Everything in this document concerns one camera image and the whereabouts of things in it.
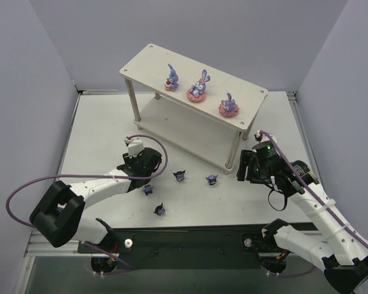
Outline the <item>purple bunny with red cake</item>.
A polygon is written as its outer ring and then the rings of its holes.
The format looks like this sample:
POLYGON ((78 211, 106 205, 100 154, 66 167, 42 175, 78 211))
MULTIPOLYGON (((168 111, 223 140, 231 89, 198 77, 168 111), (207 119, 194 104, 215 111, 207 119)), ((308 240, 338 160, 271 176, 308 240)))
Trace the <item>purple bunny with red cake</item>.
POLYGON ((179 83, 178 83, 179 77, 171 64, 168 64, 168 67, 170 68, 170 72, 169 72, 169 76, 166 78, 164 88, 166 91, 175 92, 179 86, 179 83))

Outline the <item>large bunny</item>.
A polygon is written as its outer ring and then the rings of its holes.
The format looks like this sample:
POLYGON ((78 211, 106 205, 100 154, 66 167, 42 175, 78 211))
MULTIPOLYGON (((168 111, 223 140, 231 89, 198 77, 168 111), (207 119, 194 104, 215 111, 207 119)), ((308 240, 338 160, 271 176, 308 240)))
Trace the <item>large bunny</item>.
POLYGON ((204 69, 201 73, 201 78, 195 82, 186 92, 186 96, 190 102, 200 103, 206 98, 206 83, 210 81, 210 75, 204 69))

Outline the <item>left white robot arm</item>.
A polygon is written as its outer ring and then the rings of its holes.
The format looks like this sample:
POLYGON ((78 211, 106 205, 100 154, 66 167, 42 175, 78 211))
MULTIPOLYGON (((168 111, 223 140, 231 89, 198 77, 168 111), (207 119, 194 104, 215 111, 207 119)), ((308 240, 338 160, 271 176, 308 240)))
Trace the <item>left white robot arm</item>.
POLYGON ((84 210, 148 184, 162 162, 162 154, 145 148, 136 157, 124 154, 123 159, 124 164, 108 172, 105 178, 72 184, 55 181, 32 211, 30 223, 53 247, 61 247, 70 240, 100 244, 113 229, 98 217, 83 218, 84 210))

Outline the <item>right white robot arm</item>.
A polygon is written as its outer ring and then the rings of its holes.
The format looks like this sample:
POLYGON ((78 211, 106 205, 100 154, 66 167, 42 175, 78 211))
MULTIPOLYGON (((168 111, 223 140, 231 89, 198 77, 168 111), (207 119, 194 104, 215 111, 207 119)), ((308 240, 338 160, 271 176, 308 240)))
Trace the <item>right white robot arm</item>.
POLYGON ((305 162, 287 163, 270 141, 264 141, 242 150, 237 179, 282 194, 284 202, 297 205, 324 238, 317 241, 281 219, 267 224, 261 230, 264 245, 283 251, 265 262, 268 271, 283 271, 285 258, 292 252, 321 270, 339 293, 354 293, 368 280, 368 241, 342 216, 305 162))

